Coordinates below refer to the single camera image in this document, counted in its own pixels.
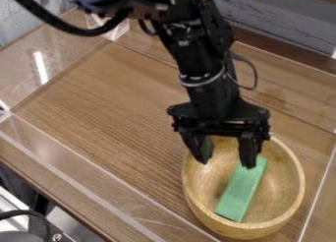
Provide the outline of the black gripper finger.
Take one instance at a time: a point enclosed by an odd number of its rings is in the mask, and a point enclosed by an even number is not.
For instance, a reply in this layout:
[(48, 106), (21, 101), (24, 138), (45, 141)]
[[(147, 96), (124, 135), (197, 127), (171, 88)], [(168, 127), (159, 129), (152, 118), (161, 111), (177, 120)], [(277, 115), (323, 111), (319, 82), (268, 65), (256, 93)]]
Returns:
[(256, 166), (257, 155), (261, 152), (264, 140), (252, 132), (243, 132), (237, 138), (241, 166), (251, 169)]
[(200, 131), (180, 131), (183, 142), (196, 161), (207, 164), (213, 154), (213, 141), (211, 136)]

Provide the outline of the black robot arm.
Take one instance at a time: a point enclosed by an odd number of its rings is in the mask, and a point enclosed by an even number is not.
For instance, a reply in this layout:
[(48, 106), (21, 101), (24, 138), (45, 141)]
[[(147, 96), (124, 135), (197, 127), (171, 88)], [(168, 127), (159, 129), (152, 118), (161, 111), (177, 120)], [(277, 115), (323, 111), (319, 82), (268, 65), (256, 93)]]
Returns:
[(233, 34), (213, 0), (69, 0), (85, 11), (112, 16), (125, 11), (147, 33), (159, 37), (179, 68), (179, 80), (189, 100), (167, 109), (195, 159), (207, 163), (213, 136), (237, 139), (239, 157), (256, 166), (263, 143), (271, 139), (271, 112), (240, 95), (235, 65), (244, 57), (231, 51)]

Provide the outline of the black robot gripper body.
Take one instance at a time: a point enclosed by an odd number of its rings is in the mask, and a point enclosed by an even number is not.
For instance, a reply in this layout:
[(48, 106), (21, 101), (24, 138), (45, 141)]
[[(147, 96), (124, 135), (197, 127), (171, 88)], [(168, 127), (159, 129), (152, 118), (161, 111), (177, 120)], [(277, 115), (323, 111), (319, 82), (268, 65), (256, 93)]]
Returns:
[(227, 73), (199, 77), (180, 76), (189, 101), (167, 109), (173, 129), (184, 139), (209, 135), (264, 142), (271, 139), (271, 112), (240, 96), (236, 79)]

